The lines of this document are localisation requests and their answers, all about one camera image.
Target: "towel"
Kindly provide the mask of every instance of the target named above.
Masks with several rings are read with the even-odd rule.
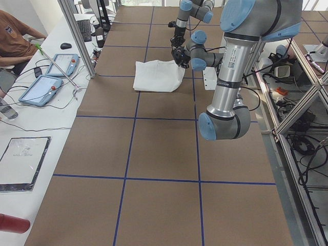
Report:
[[[152,60],[135,63],[133,88],[136,91],[172,92],[182,83],[185,69],[172,61]]]

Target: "computer mouse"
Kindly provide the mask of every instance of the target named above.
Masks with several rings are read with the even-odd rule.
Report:
[[[72,47],[72,45],[69,44],[69,43],[62,43],[62,44],[60,45],[60,48],[61,48],[62,50],[70,49],[71,47]]]

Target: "red tube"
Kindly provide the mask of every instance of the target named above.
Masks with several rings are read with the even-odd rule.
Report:
[[[6,214],[0,214],[0,231],[24,233],[30,228],[30,221]]]

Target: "white desk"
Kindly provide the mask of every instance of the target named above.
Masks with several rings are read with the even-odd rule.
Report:
[[[92,15],[77,15],[76,19],[89,19]],[[61,50],[61,43],[71,43],[72,48],[67,50]],[[86,47],[91,55],[95,46],[92,42],[87,42]],[[56,53],[77,53],[78,49],[75,45],[69,27],[65,18],[62,18],[53,31],[49,34],[47,39],[43,42],[42,48],[50,55],[54,56]],[[42,56],[38,51],[31,59],[25,70],[34,68],[35,62],[46,58]],[[37,63],[40,65],[48,65],[49,61],[40,61]],[[78,68],[83,65],[83,61],[80,59]],[[30,71],[18,78],[15,86],[23,85],[29,86],[35,80],[34,72]],[[85,93],[85,88],[89,83],[89,76],[86,69],[83,69],[74,81],[84,88],[77,93],[78,100],[72,100],[71,103],[64,109],[56,109],[53,107],[37,108],[31,106],[18,106],[12,107],[18,112],[18,117],[14,120],[7,120],[1,116],[4,121],[11,124],[23,127],[26,130],[39,130],[46,128],[70,128],[75,119],[76,111],[81,103],[81,100]],[[64,107],[72,98],[73,85],[68,83],[63,86],[57,94],[48,103],[56,107]],[[24,88],[14,88],[8,94],[11,95],[15,102],[24,92]],[[13,101],[6,96],[7,103],[13,103]],[[38,136],[51,136],[51,142],[48,148],[48,152],[45,156],[40,173],[36,180],[34,189],[32,192],[10,192],[0,193],[0,213],[21,217],[28,219],[33,225],[38,209],[41,205],[44,194],[47,190],[48,184],[52,177],[53,171],[57,165],[58,159],[64,147],[65,141],[69,134],[69,130],[52,130],[41,132],[25,132],[13,126],[8,126],[3,122],[0,122],[0,155],[3,154],[9,140],[13,137],[38,137]],[[0,232],[0,246],[22,246],[24,245],[30,230],[24,234]]]

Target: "keyboard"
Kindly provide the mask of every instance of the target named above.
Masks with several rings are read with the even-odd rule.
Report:
[[[82,34],[82,38],[84,42],[91,41],[91,25],[88,19],[82,19],[76,21],[78,28]]]

